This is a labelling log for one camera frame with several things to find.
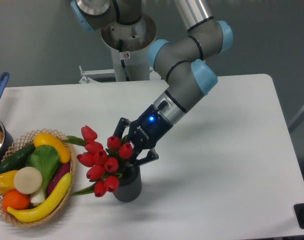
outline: plastic vegetable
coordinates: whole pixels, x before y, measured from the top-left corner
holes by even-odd
[[[7,194],[9,191],[15,190],[13,179],[18,170],[7,171],[0,174],[0,194]]]
[[[56,187],[56,185],[58,184],[59,180],[67,173],[70,172],[70,164],[69,163],[65,163],[63,165],[61,165],[56,174],[54,175],[54,177],[51,179],[50,183],[47,186],[47,195],[50,195],[53,191],[53,189]]]
[[[42,186],[33,194],[30,195],[31,204],[36,207],[46,200]]]
[[[33,153],[35,149],[36,147],[33,144],[29,144],[14,152],[7,159],[1,162],[0,174],[23,168],[28,156]]]
[[[4,195],[2,200],[2,208],[8,213],[8,207],[16,210],[28,209],[30,204],[29,195],[20,193],[17,190],[9,191]]]
[[[57,150],[61,163],[66,164],[70,161],[71,155],[67,147],[50,133],[40,132],[35,136],[33,144],[36,148],[41,145],[50,145]]]
[[[59,205],[69,190],[71,181],[72,176],[68,172],[60,179],[48,198],[39,206],[26,210],[16,210],[9,206],[7,211],[16,217],[16,219],[24,223],[32,223],[41,220],[48,216]]]
[[[24,167],[14,176],[14,187],[22,194],[32,194],[36,192],[42,184],[42,175],[34,167]]]
[[[38,146],[26,161],[25,165],[27,167],[33,167],[39,170],[43,178],[41,185],[42,191],[38,190],[37,192],[33,193],[31,195],[31,199],[35,194],[44,195],[45,198],[47,187],[60,166],[58,152],[53,146],[50,145]]]

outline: yellow bell pepper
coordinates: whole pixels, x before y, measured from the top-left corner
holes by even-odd
[[[56,149],[59,161],[62,164],[66,164],[70,161],[71,155],[68,148],[60,141],[60,139],[50,133],[40,132],[35,136],[33,144],[36,148],[41,145],[50,145]]]
[[[7,194],[16,189],[14,187],[13,179],[18,170],[7,171],[0,174],[0,194]]]

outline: gray wall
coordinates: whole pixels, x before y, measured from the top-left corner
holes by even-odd
[[[171,0],[145,0],[158,38],[186,36]],[[209,0],[234,32],[233,46],[207,61],[219,76],[269,74],[288,122],[304,103],[304,0]],[[83,32],[69,0],[0,1],[0,74],[9,87],[76,84],[83,70],[111,69],[100,31]],[[304,123],[292,134],[304,162]]]

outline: yellow squash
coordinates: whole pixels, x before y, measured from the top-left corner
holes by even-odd
[[[50,133],[40,132],[35,136],[33,144],[36,148],[41,145],[50,145],[56,149],[62,164],[66,164],[70,161],[71,155],[67,147],[57,137]]]
[[[16,189],[14,187],[14,176],[18,170],[7,171],[0,174],[0,194],[7,194],[8,192]]]
[[[52,193],[39,206],[27,210],[15,210],[8,206],[7,211],[24,223],[32,223],[48,216],[61,202],[72,181],[71,173],[66,173],[57,183]]]

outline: orange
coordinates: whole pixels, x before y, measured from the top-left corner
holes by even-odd
[[[22,194],[17,190],[9,191],[4,195],[2,200],[2,208],[8,213],[8,207],[14,208],[16,210],[28,209],[30,204],[29,195]]]

